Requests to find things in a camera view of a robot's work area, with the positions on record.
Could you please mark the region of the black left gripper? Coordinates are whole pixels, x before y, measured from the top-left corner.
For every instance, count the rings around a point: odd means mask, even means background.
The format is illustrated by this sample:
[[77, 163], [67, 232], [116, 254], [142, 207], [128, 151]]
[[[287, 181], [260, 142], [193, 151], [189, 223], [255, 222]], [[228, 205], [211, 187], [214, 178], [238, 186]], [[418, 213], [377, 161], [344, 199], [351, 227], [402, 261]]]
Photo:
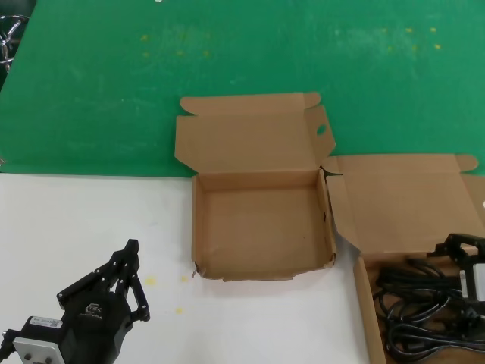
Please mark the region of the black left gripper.
[[[115, 362], [132, 322], [150, 320], [138, 276], [138, 253], [139, 241], [129, 239], [107, 263], [58, 293], [58, 302], [64, 304], [62, 321], [68, 327], [69, 346], [63, 351], [66, 363]], [[115, 284], [115, 293], [103, 293]], [[126, 301], [129, 290], [137, 305], [132, 312]]]

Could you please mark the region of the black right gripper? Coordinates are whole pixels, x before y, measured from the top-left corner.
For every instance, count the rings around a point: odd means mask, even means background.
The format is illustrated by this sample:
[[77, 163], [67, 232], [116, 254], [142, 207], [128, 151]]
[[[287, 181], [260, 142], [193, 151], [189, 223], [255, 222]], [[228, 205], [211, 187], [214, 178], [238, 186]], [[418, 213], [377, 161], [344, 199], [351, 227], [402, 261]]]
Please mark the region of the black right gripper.
[[470, 234], [449, 234], [427, 257], [448, 256], [461, 270], [484, 263], [484, 238]]

